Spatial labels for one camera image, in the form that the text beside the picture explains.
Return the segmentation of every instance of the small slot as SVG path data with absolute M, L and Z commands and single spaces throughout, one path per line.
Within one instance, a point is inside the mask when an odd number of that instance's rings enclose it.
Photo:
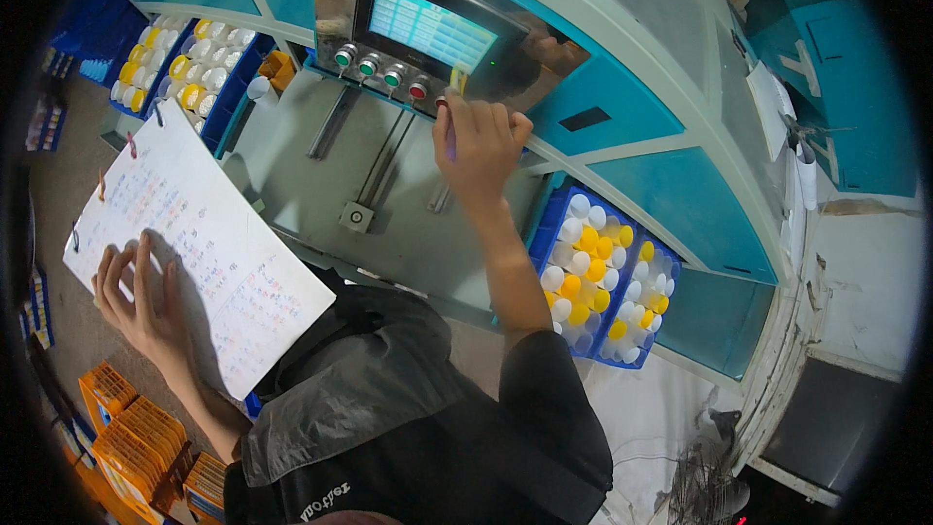
M 575 113 L 557 123 L 571 132 L 576 132 L 577 130 L 588 128 L 597 123 L 605 122 L 606 120 L 612 120 L 612 117 L 605 113 L 599 106 L 593 106 L 589 108 L 589 110 Z

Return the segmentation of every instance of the touchscreen display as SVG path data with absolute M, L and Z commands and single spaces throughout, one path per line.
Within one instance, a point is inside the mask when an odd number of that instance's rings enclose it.
M 375 0 L 369 31 L 473 73 L 496 33 L 427 0 Z

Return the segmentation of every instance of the black t-shirt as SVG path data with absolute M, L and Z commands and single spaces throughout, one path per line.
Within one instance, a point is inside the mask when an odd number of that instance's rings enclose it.
M 478 390 L 470 397 L 488 397 Z M 502 366 L 498 413 L 542 452 L 601 490 L 612 460 L 603 428 L 566 343 L 534 332 Z M 300 523 L 343 510 L 417 523 L 561 523 L 464 452 L 434 417 L 410 421 L 366 444 L 249 489 L 239 462 L 227 468 L 227 525 Z

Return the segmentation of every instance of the person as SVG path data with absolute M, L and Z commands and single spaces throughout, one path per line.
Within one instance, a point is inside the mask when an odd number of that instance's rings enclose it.
M 345 286 L 260 382 L 266 403 L 253 425 L 198 378 L 178 264 L 165 268 L 156 312 L 150 236 L 104 253 L 97 304 L 229 463 L 227 525 L 585 523 L 611 489 L 605 433 L 503 197 L 532 124 L 500 103 L 452 92 L 448 101 L 433 129 L 435 160 L 484 248 L 505 335 L 497 402 L 453 368 L 449 327 L 425 302 Z M 132 261 L 134 303 L 118 286 Z

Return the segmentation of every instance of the notebook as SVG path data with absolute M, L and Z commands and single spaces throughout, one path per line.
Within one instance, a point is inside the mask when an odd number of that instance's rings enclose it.
M 227 179 L 178 102 L 158 106 L 164 125 L 153 113 L 107 169 L 104 201 L 98 185 L 63 261 L 93 293 L 104 248 L 150 231 L 157 309 L 162 267 L 177 259 L 202 379 L 242 400 L 335 296 Z M 131 300 L 132 279 L 128 268 L 121 287 Z

